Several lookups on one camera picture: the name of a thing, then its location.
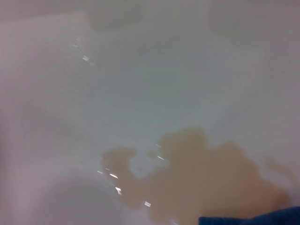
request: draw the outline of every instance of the white surface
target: white surface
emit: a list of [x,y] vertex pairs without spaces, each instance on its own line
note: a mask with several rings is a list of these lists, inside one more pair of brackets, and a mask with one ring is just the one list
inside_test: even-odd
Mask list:
[[42,3],[0,4],[12,223],[24,224],[37,190],[63,172],[98,175],[100,152],[148,151],[189,126],[215,143],[235,140],[258,163],[272,156],[300,172],[297,4]]

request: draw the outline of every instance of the blue towel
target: blue towel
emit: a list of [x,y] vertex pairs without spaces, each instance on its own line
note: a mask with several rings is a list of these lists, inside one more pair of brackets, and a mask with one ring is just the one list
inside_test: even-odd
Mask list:
[[300,225],[300,207],[279,210],[251,219],[200,217],[199,225]]

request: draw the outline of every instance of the brown stain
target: brown stain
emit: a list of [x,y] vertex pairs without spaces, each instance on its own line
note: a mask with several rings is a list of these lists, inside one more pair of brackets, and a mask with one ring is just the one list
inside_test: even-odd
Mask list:
[[129,170],[135,149],[121,147],[103,155],[104,166],[118,176],[120,199],[132,209],[151,203],[153,222],[167,225],[175,219],[179,225],[196,225],[200,216],[247,218],[289,201],[234,142],[209,147],[201,129],[187,128],[163,136],[158,144],[170,164],[143,179]]

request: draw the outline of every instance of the wet surface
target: wet surface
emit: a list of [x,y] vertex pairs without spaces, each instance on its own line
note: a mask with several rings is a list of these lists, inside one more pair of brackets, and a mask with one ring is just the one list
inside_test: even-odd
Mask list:
[[288,167],[284,164],[280,164],[279,162],[277,162],[276,160],[274,160],[272,158],[266,159],[265,164],[269,170],[275,171],[278,174],[281,174],[281,175],[287,177],[290,180],[290,182],[292,183],[292,185],[295,187],[295,189],[300,188],[300,182],[290,167]]
[[166,134],[157,156],[169,162],[137,179],[130,171],[131,148],[103,155],[104,167],[128,207],[149,207],[154,222],[196,225],[199,216],[247,218],[279,209],[289,202],[285,191],[263,179],[255,163],[234,142],[210,147],[205,133],[187,128]]
[[282,74],[291,76],[291,68],[299,70],[294,68],[299,60],[299,12],[300,3],[294,0],[213,0],[209,24],[213,33],[239,48],[264,49],[269,83]]
[[88,144],[89,149],[98,145],[96,139],[82,132],[78,126],[73,126],[59,115],[35,107],[30,102],[19,102],[16,110],[18,113],[10,115],[14,119],[11,122],[10,138],[15,140],[10,154],[19,156],[14,160],[16,167],[29,166],[32,162],[45,159],[74,156],[82,148],[86,148],[83,145]]
[[117,225],[126,222],[101,184],[70,177],[40,199],[28,224]]
[[128,26],[143,17],[140,0],[4,0],[0,6],[0,22],[82,10],[97,31]]
[[0,107],[0,224],[13,225],[12,186],[8,174],[11,162],[7,118]]

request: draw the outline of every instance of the blue fabric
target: blue fabric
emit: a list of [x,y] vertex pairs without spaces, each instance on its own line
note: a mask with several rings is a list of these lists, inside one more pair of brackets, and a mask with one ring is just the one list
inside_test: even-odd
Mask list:
[[251,219],[200,217],[199,225],[300,225],[300,207],[279,210]]

